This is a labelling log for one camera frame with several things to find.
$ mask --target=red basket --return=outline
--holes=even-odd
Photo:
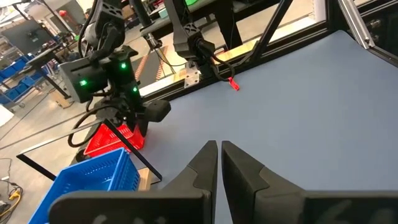
[[[122,124],[118,127],[118,131],[137,149],[144,147],[144,137],[142,137],[138,125],[134,128],[132,133],[127,125]],[[124,147],[128,152],[131,152],[123,142],[104,124],[101,124],[99,130],[90,140],[84,155],[89,155],[91,158],[102,155],[106,152]]]

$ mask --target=warehouse floor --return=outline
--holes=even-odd
[[[282,23],[290,23],[309,15],[313,10],[312,7],[312,0],[295,0]],[[274,10],[275,7],[266,9],[243,21],[239,21],[238,28],[242,39],[248,40],[261,34]],[[216,23],[206,27],[203,30],[203,35],[206,40],[215,43],[216,46],[224,44],[223,37]],[[139,38],[138,27],[129,30],[126,36],[125,43],[139,52],[138,56],[132,58],[133,60],[148,54],[149,48],[146,41],[143,38]],[[162,38],[162,41],[164,45],[169,46],[166,56],[170,60],[170,63],[178,64],[184,62],[184,59],[178,57],[174,52],[174,48],[172,47],[172,34]],[[165,68],[165,73],[170,73],[170,69]],[[19,110],[10,122],[0,128],[0,158],[11,158],[13,160],[10,180],[24,188],[24,196],[21,203],[12,214],[8,223],[27,223],[52,184],[51,180],[16,159],[16,155],[27,147],[71,130],[72,126],[80,118],[81,115],[79,114],[85,111],[84,104],[74,103],[71,107],[63,110],[43,93],[37,92],[35,95],[33,100],[27,102],[28,109]],[[93,121],[94,119],[95,118],[92,117],[88,119],[87,122]],[[20,141],[21,139],[58,123],[61,124],[27,138],[24,141],[13,144],[16,141]],[[83,140],[87,131],[88,130],[76,134],[74,141],[78,142]],[[64,138],[34,152],[30,152],[27,156],[57,175],[63,168],[70,164],[75,153],[76,149],[70,148],[66,138]],[[8,166],[8,160],[0,160],[0,178],[7,176]],[[7,184],[5,182],[0,182],[0,200],[7,200],[6,192]]]

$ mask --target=green led light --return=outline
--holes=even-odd
[[[80,81],[79,83],[80,83],[81,86],[87,85],[87,81],[86,81],[86,80],[82,80],[82,81]]]
[[[122,64],[120,64],[120,67],[121,67],[122,69],[126,69],[126,68],[127,68],[127,65],[126,65],[126,63],[122,63]]]

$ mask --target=blue basket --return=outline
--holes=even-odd
[[[12,66],[8,66],[6,69],[1,71],[1,76],[3,78],[9,78],[9,77],[15,75],[15,73],[17,73],[17,71]]]
[[[29,223],[48,223],[48,211],[59,196],[77,190],[137,190],[139,173],[120,148],[62,170]]]
[[[23,83],[20,83],[20,84],[18,84],[18,86],[15,87],[15,90],[17,90],[17,92],[18,92],[19,94],[25,93],[25,91],[26,91],[27,89],[28,89],[28,86],[25,85],[25,84],[23,84]]]
[[[6,91],[6,96],[10,98],[12,101],[17,101],[19,93],[15,88]]]

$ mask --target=gray table surface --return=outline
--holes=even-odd
[[[398,190],[398,69],[344,32],[171,102],[143,155],[172,180],[229,140],[306,190]],[[232,223],[218,169],[216,223]]]

